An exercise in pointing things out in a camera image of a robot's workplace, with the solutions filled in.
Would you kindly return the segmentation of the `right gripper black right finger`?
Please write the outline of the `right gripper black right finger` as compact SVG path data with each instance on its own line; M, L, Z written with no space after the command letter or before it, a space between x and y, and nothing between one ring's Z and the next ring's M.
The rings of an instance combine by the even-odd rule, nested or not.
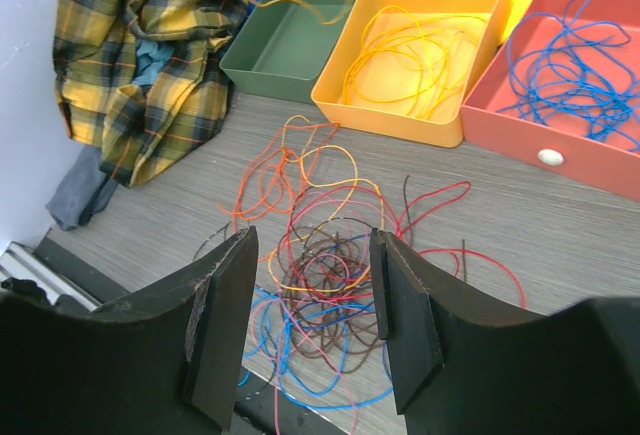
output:
M639 301L551 315L496 299L394 234L369 242L378 331L410 434L635 434Z

